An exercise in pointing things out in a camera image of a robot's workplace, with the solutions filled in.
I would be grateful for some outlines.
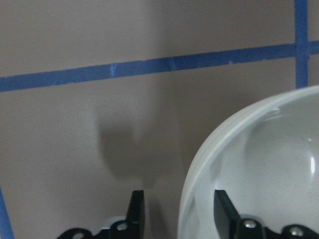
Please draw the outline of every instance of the white bowl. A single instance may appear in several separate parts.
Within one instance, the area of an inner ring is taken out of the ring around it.
[[[277,95],[227,119],[197,152],[184,184],[178,239],[218,239],[213,193],[275,232],[319,228],[319,87]]]

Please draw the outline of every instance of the white round object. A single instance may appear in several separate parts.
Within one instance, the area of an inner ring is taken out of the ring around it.
[[[214,190],[275,232],[319,228],[319,87],[277,95],[227,119],[197,152],[184,184],[178,239],[218,239]]]

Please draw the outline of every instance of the black bracket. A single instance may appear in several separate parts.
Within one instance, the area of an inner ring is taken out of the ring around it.
[[[319,239],[319,234],[298,224],[282,228],[281,234],[252,218],[241,218],[226,191],[215,190],[214,219],[221,239]]]
[[[86,229],[73,228],[57,239],[143,239],[144,221],[144,192],[134,191],[125,220],[113,223],[110,229],[103,229],[95,236]]]

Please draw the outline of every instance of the vertical blue line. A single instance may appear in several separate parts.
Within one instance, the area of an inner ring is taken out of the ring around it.
[[[307,0],[295,0],[296,88],[308,86]]]
[[[8,213],[5,208],[2,191],[0,188],[0,236],[1,239],[14,239]]]

